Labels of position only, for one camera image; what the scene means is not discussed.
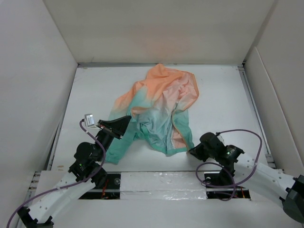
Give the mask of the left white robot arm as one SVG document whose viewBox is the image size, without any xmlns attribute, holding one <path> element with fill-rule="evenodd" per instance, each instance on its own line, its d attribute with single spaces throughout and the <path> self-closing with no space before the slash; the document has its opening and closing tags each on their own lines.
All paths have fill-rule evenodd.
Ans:
<svg viewBox="0 0 304 228">
<path fill-rule="evenodd" d="M 96 125 L 98 133 L 93 136 L 83 125 L 94 124 L 88 117 L 82 119 L 79 123 L 81 129 L 94 142 L 80 143 L 74 154 L 75 162 L 53 189 L 38 194 L 38 201 L 31 206 L 21 206 L 17 210 L 23 225 L 27 228 L 51 228 L 54 225 L 52 220 L 70 203 L 89 190 L 103 187 L 107 182 L 107 173 L 103 169 L 106 151 L 113 139 L 123 137 L 130 120 L 129 115 L 110 121 L 99 120 Z"/>
</svg>

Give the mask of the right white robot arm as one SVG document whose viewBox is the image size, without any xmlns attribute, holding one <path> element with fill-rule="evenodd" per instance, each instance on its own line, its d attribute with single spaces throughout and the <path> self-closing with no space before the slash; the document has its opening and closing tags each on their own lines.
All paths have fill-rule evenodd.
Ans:
<svg viewBox="0 0 304 228">
<path fill-rule="evenodd" d="M 200 143 L 189 153 L 208 164 L 214 159 L 220 172 L 209 181 L 200 180 L 210 188 L 247 188 L 280 206 L 293 220 L 304 222 L 304 177 L 293 177 L 268 165 L 259 163 L 242 149 L 225 145 L 220 133 L 205 133 Z"/>
</svg>

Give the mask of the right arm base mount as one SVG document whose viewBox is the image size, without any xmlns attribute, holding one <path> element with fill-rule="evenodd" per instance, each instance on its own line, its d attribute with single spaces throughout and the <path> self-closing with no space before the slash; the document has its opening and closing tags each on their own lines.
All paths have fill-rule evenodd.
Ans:
<svg viewBox="0 0 304 228">
<path fill-rule="evenodd" d="M 207 184 L 226 186 L 232 184 L 231 178 L 227 174 L 224 175 L 224 180 L 220 179 L 220 171 L 206 171 L 204 172 L 204 179 Z M 236 187 L 235 192 L 233 188 L 213 188 L 206 187 L 207 199 L 218 199 L 227 201 L 234 193 L 232 199 L 250 199 L 250 192 L 248 189 L 241 186 Z"/>
</svg>

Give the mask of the orange and teal jacket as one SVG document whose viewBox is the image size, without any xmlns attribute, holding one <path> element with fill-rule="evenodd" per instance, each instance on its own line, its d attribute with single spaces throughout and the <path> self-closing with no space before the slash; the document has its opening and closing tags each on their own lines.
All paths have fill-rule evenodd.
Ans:
<svg viewBox="0 0 304 228">
<path fill-rule="evenodd" d="M 166 156 L 194 147 L 188 109 L 199 97 L 193 73 L 157 64 L 144 80 L 117 98 L 109 115 L 114 120 L 131 116 L 122 139 L 115 139 L 106 153 L 106 162 L 117 164 L 136 140 L 145 140 Z"/>
</svg>

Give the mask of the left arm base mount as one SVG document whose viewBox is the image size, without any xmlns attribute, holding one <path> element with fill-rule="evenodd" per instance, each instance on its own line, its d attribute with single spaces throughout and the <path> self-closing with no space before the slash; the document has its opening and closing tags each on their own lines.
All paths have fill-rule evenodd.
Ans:
<svg viewBox="0 0 304 228">
<path fill-rule="evenodd" d="M 83 194 L 80 200 L 119 200 L 120 199 L 121 173 L 108 173 L 104 184 L 101 187 L 95 187 Z"/>
</svg>

